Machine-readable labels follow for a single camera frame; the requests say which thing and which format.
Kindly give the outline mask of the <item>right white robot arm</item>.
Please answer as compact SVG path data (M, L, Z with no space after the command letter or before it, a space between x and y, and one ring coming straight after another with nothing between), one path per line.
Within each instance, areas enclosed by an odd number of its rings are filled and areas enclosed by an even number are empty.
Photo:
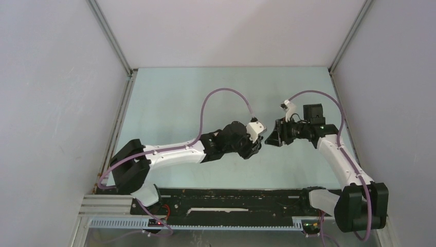
M297 139L306 139L326 159L336 176L341 192L335 194L326 188L314 186L303 189L299 208L305 215L321 210L333 216L344 232L382 229L387 222L389 191L384 183L376 183L356 164L338 136L334 124L327 124L321 104L306 104L303 119L295 121L296 105L290 101L281 104L285 116L275 121L267 145L281 147Z

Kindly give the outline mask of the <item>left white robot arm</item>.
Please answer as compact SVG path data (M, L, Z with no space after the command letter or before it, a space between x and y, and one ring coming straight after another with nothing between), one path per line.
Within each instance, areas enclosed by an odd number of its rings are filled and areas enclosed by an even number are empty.
M205 163L236 153L243 159L257 154L262 147L266 127L253 119L244 125L233 121L224 129L201 134L199 139L186 143L146 146L139 139L129 141L111 159L110 174L118 195L132 195L139 199L150 214L162 209L162 199L156 185L146 185L150 171L187 163Z

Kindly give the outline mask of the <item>black mounting base rail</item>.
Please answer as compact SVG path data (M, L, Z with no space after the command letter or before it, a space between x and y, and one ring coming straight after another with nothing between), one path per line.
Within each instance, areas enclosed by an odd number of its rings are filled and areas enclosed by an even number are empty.
M312 225L321 216L318 209L302 208L302 189L177 189L160 188L160 200L147 209L132 195L97 189L97 198L123 199L127 216L146 219L146 228L293 230Z

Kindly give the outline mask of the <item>right aluminium frame post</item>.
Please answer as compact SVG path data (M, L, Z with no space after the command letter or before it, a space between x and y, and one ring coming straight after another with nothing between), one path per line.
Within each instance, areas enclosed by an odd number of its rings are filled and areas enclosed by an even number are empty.
M355 20L353 21L344 41L342 42L338 52L336 53L330 67L329 67L329 74L332 76L337 69L339 63L342 60L342 57L346 53L349 45L351 44L353 38L358 32L358 29L360 28L363 20L365 19L366 15L370 11L372 5L374 4L374 0L365 0L362 7L360 8Z

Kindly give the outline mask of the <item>aluminium frame post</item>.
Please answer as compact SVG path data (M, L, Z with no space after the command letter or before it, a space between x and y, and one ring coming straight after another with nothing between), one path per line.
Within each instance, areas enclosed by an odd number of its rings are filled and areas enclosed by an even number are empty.
M119 42L117 41L117 38L115 37L115 34L112 31L110 24L108 23L107 18L105 17L105 14L103 13L98 1L87 0L86 2L89 5L90 10L93 12L93 15L95 16L97 23L99 24L112 50L116 54L123 69L125 70L126 74L130 77L131 74L133 73L133 69L129 65L127 58L124 55L121 46L119 45Z
M342 60L342 57L346 53L349 45L351 44L353 38L358 32L358 29L360 28L363 20L365 19L366 15L370 11L372 5L374 4L374 0L365 0L362 7L360 8L355 20L353 21L344 41L342 42L338 52L336 53L330 67L329 67L329 74L332 76L337 69L339 63Z

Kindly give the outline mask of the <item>left aluminium frame post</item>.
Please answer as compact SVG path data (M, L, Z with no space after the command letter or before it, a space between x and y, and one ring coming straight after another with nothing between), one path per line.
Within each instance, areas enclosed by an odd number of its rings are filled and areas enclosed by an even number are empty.
M87 0L86 2L89 5L90 10L93 12L93 15L95 16L97 23L99 24L112 50L116 54L123 69L125 70L126 74L130 77L131 74L133 73L133 69L129 65L127 58L124 55L121 46L119 45L119 42L117 41L117 38L115 37L115 34L112 31L110 24L108 23L107 18L105 17L105 14L103 13L98 1Z

